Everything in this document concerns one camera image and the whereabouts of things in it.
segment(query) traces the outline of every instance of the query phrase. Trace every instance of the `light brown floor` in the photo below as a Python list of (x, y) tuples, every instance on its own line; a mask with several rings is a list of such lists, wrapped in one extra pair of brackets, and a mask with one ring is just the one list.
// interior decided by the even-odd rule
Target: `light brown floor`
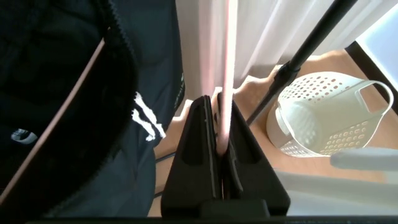
[[(365, 74), (356, 66), (354, 61), (344, 50), (333, 51), (319, 57), (310, 58), (303, 65), (299, 76), (323, 71), (341, 72), (366, 79)], [(272, 73), (269, 78), (247, 82), (238, 89), (237, 94), (234, 96), (234, 100), (245, 118), (253, 112), (261, 98), (265, 95), (269, 85), (272, 83), (273, 75), (274, 73)], [(386, 101), (374, 87), (367, 88), (363, 95), (370, 108), (382, 108), (387, 106)], [(177, 148), (185, 122), (184, 117), (186, 117), (188, 113), (188, 106), (189, 104), (185, 105), (180, 119), (173, 120), (167, 131), (167, 137), (155, 148), (157, 157), (162, 157), (168, 153), (174, 152)], [(381, 172), (337, 169), (330, 165), (329, 158), (327, 157), (296, 158), (283, 154), (276, 149), (267, 138), (267, 114), (268, 111), (263, 113), (261, 117), (251, 125), (251, 131), (275, 169), (308, 175), (323, 175), (328, 177), (384, 182), (384, 176)], [(369, 145), (398, 149), (398, 138), (396, 137), (396, 133), (398, 133), (398, 116), (395, 112), (390, 110), (381, 121)], [(160, 192), (164, 188), (172, 160), (173, 159), (170, 158), (157, 164), (156, 192)], [(149, 216), (160, 216), (160, 197), (154, 200)]]

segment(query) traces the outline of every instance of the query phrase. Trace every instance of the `black bag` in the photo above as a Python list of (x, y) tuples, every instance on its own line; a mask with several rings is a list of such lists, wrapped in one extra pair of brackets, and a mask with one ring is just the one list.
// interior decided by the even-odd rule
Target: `black bag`
[(146, 216), (184, 91), (172, 0), (0, 3), (0, 219)]

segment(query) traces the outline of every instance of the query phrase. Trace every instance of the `zipper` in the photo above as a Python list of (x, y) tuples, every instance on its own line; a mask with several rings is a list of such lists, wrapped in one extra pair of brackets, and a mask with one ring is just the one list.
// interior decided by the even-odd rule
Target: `zipper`
[[(121, 20), (119, 15), (117, 14), (116, 6), (114, 5), (112, 0), (96, 0), (96, 7), (99, 9), (100, 14), (104, 20), (104, 23), (108, 30), (105, 33), (105, 43), (109, 44), (109, 42), (118, 40), (116, 45), (118, 46), (118, 54), (122, 55), (124, 60), (126, 62), (124, 63), (127, 65), (128, 71), (126, 72), (126, 75), (131, 75), (131, 74), (136, 74), (136, 68), (137, 68), (137, 58), (134, 53), (134, 49), (131, 46), (130, 41), (127, 38), (127, 35), (125, 31), (123, 30), (121, 26)], [(137, 78), (133, 77), (133, 85), (136, 85), (135, 87), (132, 88), (132, 93), (135, 92), (137, 89)], [(97, 178), (99, 176), (100, 172), (104, 168), (104, 166), (107, 164), (110, 158), (114, 157), (118, 151), (120, 151), (120, 145), (115, 144), (106, 154), (106, 156), (100, 161), (97, 169), (93, 172), (91, 177), (87, 178), (86, 181), (84, 181), (79, 188), (72, 193), (69, 197), (67, 197), (65, 200), (62, 200), (60, 203), (58, 203), (56, 206), (53, 208), (49, 209), (48, 211), (44, 212), (44, 216), (55, 216), (57, 215), (63, 208), (65, 208), (75, 197), (78, 196), (78, 194), (89, 184), (91, 181)]]

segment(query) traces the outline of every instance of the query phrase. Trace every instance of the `curtain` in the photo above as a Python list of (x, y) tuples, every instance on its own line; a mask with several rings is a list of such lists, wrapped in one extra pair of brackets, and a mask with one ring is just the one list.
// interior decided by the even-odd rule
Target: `curtain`
[[(239, 0), (234, 87), (248, 75), (268, 76), (287, 62), (333, 0)], [(314, 51), (314, 55), (349, 46), (398, 0), (360, 0)], [(224, 0), (177, 0), (182, 43), (185, 97), (211, 95), (222, 86)]]

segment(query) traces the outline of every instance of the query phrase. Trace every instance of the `white basket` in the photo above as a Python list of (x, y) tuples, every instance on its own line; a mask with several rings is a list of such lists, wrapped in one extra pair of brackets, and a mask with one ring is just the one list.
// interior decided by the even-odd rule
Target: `white basket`
[[(387, 108), (371, 113), (360, 90), (378, 84), (389, 95)], [(275, 147), (295, 157), (330, 156), (364, 147), (373, 137), (394, 97), (384, 83), (337, 72), (302, 76), (286, 87), (267, 119)]]

